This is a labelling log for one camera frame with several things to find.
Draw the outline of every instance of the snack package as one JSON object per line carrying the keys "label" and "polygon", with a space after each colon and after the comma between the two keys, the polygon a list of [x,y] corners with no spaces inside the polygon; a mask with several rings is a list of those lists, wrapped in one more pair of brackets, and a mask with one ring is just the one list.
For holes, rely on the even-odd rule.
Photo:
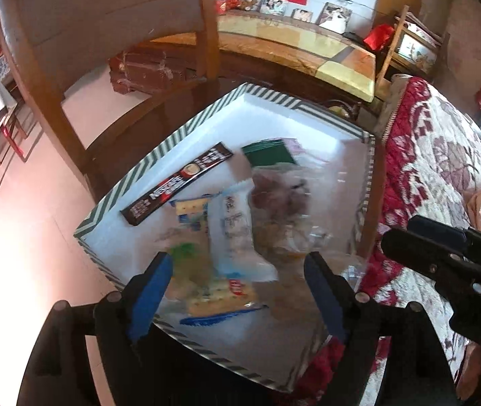
{"label": "snack package", "polygon": [[217,143],[121,210],[121,214],[129,224],[137,226],[173,195],[232,156],[233,153],[223,143]]}
{"label": "snack package", "polygon": [[253,240],[256,251],[274,265],[279,257],[302,260],[318,241],[324,246],[330,236],[314,227],[310,218],[312,176],[310,169],[288,163],[253,169],[249,195]]}
{"label": "snack package", "polygon": [[181,226],[168,230],[159,241],[163,243],[163,250],[173,259],[173,277],[165,291],[167,299],[186,300],[199,288],[209,284],[213,267],[204,231]]}
{"label": "snack package", "polygon": [[295,138],[264,139],[242,147],[252,167],[293,163],[305,168],[321,168],[328,160],[324,153],[306,151]]}
{"label": "snack package", "polygon": [[251,282],[273,281],[276,270],[259,255],[252,240],[248,195],[251,179],[227,188],[209,201],[211,256],[220,276]]}
{"label": "snack package", "polygon": [[169,201],[176,212],[176,217],[181,225],[189,227],[192,231],[202,230],[208,234],[207,210],[212,195],[187,200]]}
{"label": "snack package", "polygon": [[191,317],[183,325],[213,325],[230,317],[263,308],[252,285],[239,279],[213,279],[186,301]]}

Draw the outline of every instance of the stuffed toy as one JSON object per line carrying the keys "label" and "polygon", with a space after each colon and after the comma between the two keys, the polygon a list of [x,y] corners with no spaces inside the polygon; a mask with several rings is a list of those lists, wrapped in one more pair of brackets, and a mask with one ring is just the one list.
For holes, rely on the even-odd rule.
{"label": "stuffed toy", "polygon": [[257,0],[242,0],[239,9],[241,10],[257,10]]}

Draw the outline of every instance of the chair backrest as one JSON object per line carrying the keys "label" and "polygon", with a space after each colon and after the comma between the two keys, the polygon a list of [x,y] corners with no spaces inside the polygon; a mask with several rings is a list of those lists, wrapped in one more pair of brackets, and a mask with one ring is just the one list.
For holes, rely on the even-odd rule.
{"label": "chair backrest", "polygon": [[0,0],[0,42],[14,78],[79,174],[87,155],[61,110],[65,90],[131,45],[185,32],[197,35],[198,76],[217,78],[214,0]]}
{"label": "chair backrest", "polygon": [[205,30],[200,0],[15,0],[41,69],[64,92],[145,39]]}

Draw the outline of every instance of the red floral pattern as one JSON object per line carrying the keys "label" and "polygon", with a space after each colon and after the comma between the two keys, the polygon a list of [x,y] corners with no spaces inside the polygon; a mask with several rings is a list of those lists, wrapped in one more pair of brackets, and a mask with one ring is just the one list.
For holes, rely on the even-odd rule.
{"label": "red floral pattern", "polygon": [[[385,227],[404,227],[417,213],[446,224],[467,225],[460,194],[466,189],[481,188],[481,142],[461,113],[420,78],[411,78],[405,83],[402,102],[391,126],[385,144],[386,177],[381,230],[361,290],[380,303],[404,306],[408,302],[405,299],[409,295],[404,295],[408,286],[417,286],[414,290],[421,298],[423,292],[434,292],[433,287],[424,281],[415,283],[418,278],[412,277],[414,272],[404,270],[404,267],[385,257],[379,247],[380,237]],[[424,301],[427,311],[436,305],[432,302],[434,296],[438,298],[430,294],[429,300]],[[448,328],[447,319],[440,319],[440,323]],[[439,333],[440,338],[441,334],[445,336],[442,342],[449,363],[456,362],[456,352],[464,346],[463,339],[457,338],[451,330]],[[388,340],[380,341],[374,371],[385,360],[388,346]],[[280,396],[279,403],[315,404],[332,379],[343,350],[344,347],[332,339],[312,361],[294,393]],[[369,386],[367,390],[377,391],[376,385]],[[368,396],[363,402],[373,403],[374,397]]]}

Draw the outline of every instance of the robotic arm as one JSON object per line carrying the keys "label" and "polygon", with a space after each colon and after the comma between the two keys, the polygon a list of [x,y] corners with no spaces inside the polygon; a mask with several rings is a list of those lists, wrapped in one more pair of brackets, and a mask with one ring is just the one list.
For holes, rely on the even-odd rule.
{"label": "robotic arm", "polygon": [[[407,230],[388,231],[382,249],[433,279],[455,311],[451,327],[481,344],[481,233],[414,217]],[[18,406],[99,405],[85,335],[97,337],[117,406],[272,404],[270,390],[204,359],[152,324],[172,270],[171,258],[160,253],[121,293],[79,307],[57,302],[31,353]],[[317,252],[305,258],[304,274],[329,334],[345,345],[320,406],[360,403],[381,336],[391,337],[391,347],[378,406],[458,404],[441,343],[418,302],[389,307],[355,294]]]}

